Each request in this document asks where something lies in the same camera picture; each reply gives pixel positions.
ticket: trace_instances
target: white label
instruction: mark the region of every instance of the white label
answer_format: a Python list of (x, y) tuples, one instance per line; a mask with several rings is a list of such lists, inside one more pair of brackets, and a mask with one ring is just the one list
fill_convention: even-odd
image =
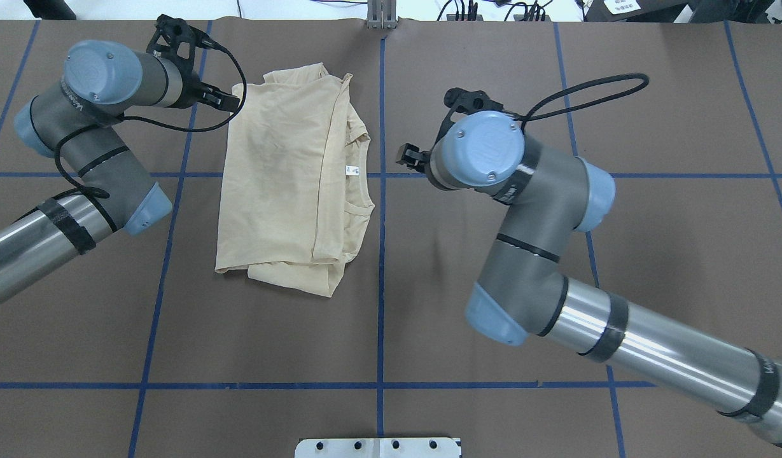
[(606, 8), (612, 15), (621, 15), (623, 13), (637, 11), (641, 9), (637, 0), (604, 0)]

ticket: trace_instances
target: beige cloth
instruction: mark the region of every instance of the beige cloth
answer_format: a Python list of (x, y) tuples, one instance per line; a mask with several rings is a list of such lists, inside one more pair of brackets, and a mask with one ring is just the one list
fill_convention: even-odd
[[(216, 272), (246, 269), (258, 281), (332, 296), (374, 209), (370, 138), (350, 103), (351, 78), (314, 64), (248, 86), (228, 128)], [(347, 165), (359, 175), (346, 175)]]

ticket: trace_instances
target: gray metal bracket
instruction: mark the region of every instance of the gray metal bracket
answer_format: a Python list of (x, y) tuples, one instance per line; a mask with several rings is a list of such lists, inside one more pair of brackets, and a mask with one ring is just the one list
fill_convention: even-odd
[(396, 29), (396, 0), (368, 0), (369, 29)]

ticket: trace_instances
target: blue plastic cap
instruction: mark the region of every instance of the blue plastic cap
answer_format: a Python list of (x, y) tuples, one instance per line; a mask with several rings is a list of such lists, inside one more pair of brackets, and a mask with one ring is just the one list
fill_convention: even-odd
[(85, 40), (68, 50), (68, 87), (86, 101), (112, 105), (131, 98), (141, 85), (141, 62), (134, 52), (114, 41)]
[(578, 157), (586, 167), (586, 175), (589, 177), (589, 203), (586, 205), (586, 213), (583, 220), (575, 228), (577, 232), (588, 232), (597, 227), (603, 217), (611, 210), (614, 204), (614, 196), (617, 194), (617, 185), (614, 177), (608, 172), (586, 162), (586, 159)]
[(524, 134), (504, 113), (473, 113), (454, 124), (444, 136), (444, 168), (472, 188), (508, 179), (522, 157)]
[(37, 151), (37, 153), (46, 157), (54, 157), (54, 151), (52, 151), (43, 140), (39, 138), (37, 131), (34, 128), (32, 122), (32, 101), (25, 104), (23, 108), (20, 108), (18, 114), (15, 115), (15, 132), (18, 133), (18, 137), (26, 143), (27, 147)]
[(173, 204), (167, 195), (158, 186), (158, 182), (150, 188), (139, 207), (131, 215), (125, 224), (125, 231), (130, 235), (139, 235), (144, 229), (153, 226), (159, 219), (164, 218), (173, 210)]
[(478, 283), (473, 285), (473, 293), (464, 316), (470, 326), (493, 341), (518, 346), (529, 336)]

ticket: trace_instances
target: white floor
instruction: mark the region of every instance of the white floor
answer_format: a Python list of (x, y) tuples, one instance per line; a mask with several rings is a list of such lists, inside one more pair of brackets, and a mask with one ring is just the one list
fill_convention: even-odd
[[(94, 0), (67, 0), (68, 5), (82, 20), (151, 20), (159, 14), (172, 17), (220, 18), (237, 17), (239, 5), (242, 17), (263, 18), (264, 20), (330, 20), (331, 18), (365, 18), (367, 6), (347, 3), (318, 3), (312, 0), (123, 0), (122, 2), (94, 2)], [(443, 2), (441, 0), (397, 0), (396, 12), (399, 17), (415, 20), (435, 20)], [(509, 6), (498, 8), (490, 1), (480, 2), (478, 14), (484, 20), (503, 20)], [(449, 6), (446, 13), (454, 13)], [(548, 16), (554, 21), (576, 22), (582, 20), (580, 9), (574, 0), (552, 0), (546, 6)], [(781, 0), (767, 10), (772, 17), (782, 20)], [(18, 0), (0, 0), (0, 18), (33, 18), (24, 3)]]

